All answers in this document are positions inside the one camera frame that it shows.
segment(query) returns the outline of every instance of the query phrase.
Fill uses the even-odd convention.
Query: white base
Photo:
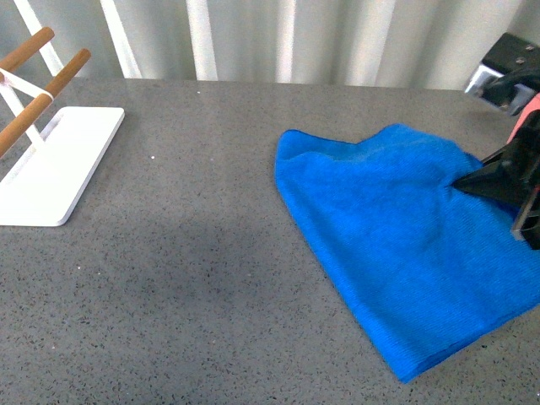
[[[64,107],[0,182],[0,225],[59,226],[124,119],[122,108]]]

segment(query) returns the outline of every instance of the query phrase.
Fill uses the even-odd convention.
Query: speckled countertop
[[[538,308],[399,383],[273,183],[291,127],[404,122],[483,157],[515,120],[455,91],[284,84],[76,79],[63,105],[126,118],[64,226],[0,228],[0,403],[540,402]]]

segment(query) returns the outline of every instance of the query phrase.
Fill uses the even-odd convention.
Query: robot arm
[[[519,208],[511,232],[540,249],[540,48],[503,34],[472,75],[465,92],[521,117],[508,143],[483,168],[452,185]]]

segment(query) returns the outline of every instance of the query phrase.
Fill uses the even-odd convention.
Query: white curtain
[[[0,57],[41,26],[93,78],[462,89],[506,31],[540,43],[538,0],[0,0]],[[47,80],[55,54],[21,76]]]

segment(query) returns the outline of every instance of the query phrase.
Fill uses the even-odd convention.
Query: blue towel
[[[479,167],[404,125],[356,144],[279,140],[292,217],[402,382],[540,302],[540,251],[511,236],[515,212],[450,186]]]

